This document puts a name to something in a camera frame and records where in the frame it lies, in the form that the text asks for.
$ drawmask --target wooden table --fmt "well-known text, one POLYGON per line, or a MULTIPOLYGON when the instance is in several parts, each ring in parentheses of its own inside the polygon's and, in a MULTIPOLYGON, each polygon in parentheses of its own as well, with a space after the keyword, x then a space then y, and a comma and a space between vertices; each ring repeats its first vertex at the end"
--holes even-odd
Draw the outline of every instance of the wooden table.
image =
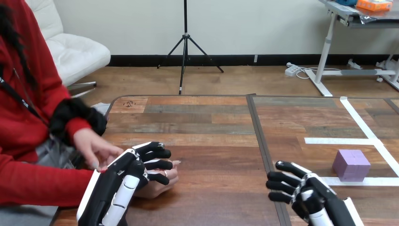
MULTIPOLYGON (((399 160, 399 114, 383 99, 349 101, 399 160)), ((131 226, 306 225, 290 208, 268 200, 266 171, 285 160, 335 177, 336 152, 348 146, 309 145, 304 138, 364 138, 338 98, 129 96, 113 102, 109 117, 106 140, 122 148, 160 141, 182 161, 173 190, 134 200, 131 226)), ((368 177, 397 177, 373 146, 350 149, 365 153, 372 165, 368 177)), ((398 187, 333 189, 353 199, 365 225, 399 222, 398 187)), ((63 210, 54 225, 77 225, 75 216, 76 210, 63 210)))

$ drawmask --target purple foam block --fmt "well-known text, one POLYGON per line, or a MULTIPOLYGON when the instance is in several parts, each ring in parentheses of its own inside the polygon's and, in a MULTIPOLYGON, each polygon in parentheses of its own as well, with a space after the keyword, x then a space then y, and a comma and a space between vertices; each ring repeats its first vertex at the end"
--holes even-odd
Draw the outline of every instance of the purple foam block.
POLYGON ((340 149, 333 163, 339 179, 346 182, 362 182, 370 168, 361 150, 340 149))

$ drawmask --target white cable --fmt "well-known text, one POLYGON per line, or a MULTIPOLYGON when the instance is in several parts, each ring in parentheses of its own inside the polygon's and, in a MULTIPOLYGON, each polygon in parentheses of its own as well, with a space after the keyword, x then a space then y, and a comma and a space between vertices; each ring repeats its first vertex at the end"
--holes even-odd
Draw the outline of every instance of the white cable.
MULTIPOLYGON (((301 77, 301 76, 299 76, 298 74, 300 73, 300 72, 305 72, 305 70, 312 70, 312 71, 314 71, 314 72, 316 72, 317 70, 317 67, 308 67, 308 68, 306 68, 306 67, 299 67, 301 70, 300 71, 298 71, 297 73, 296 73, 296 76, 298 77, 298 78, 300 78, 300 79, 308 79, 309 77, 307 77, 307 78, 304 78, 304 77, 301 77)), ((338 68, 324 68, 324 69, 328 69, 328 70, 336 70, 336 71, 340 71, 341 69, 338 69, 338 68)))

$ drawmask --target white robotic hand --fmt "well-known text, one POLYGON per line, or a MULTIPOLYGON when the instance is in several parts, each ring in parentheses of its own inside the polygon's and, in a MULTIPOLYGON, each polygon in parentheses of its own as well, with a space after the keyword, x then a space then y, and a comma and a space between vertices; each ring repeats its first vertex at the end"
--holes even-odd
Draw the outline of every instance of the white robotic hand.
POLYGON ((127 149, 104 172, 95 170, 77 213, 79 226, 127 226, 125 215, 136 190, 148 181, 169 184, 154 169, 171 170, 173 164, 157 158, 170 158, 171 152, 159 142, 127 149))
POLYGON ((315 173, 285 161, 276 168, 284 172, 267 174, 271 201, 290 204, 309 226, 364 226, 351 199, 340 200, 315 173))

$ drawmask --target gray pants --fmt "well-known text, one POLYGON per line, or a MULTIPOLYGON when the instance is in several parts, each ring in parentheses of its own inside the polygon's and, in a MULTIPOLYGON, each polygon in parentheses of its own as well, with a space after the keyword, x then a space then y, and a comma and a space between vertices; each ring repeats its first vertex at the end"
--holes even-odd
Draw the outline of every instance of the gray pants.
MULTIPOLYGON (((74 168, 69 157, 75 149, 48 139, 36 148, 37 165, 74 168)), ((0 226, 48 226, 57 212, 57 206, 0 206, 0 226)))

